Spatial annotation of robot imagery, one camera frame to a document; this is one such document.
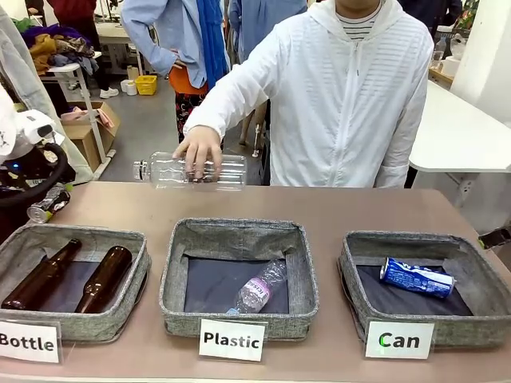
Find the person's right hand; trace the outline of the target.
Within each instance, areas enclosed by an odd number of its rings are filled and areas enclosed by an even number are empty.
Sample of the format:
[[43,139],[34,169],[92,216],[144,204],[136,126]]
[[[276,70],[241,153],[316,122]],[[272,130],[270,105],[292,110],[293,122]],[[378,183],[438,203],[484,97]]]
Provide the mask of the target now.
[[204,178],[206,163],[211,162],[212,178],[217,180],[223,159],[220,144],[220,135],[213,128],[197,125],[184,137],[172,158],[184,158],[184,170],[197,180]]

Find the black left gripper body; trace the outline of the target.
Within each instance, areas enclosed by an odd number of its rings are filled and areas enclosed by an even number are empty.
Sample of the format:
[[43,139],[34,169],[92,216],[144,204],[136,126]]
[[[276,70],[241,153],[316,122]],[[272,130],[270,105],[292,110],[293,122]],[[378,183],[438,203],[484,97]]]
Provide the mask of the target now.
[[44,181],[44,160],[41,153],[28,153],[7,160],[1,165],[1,193],[23,192]]

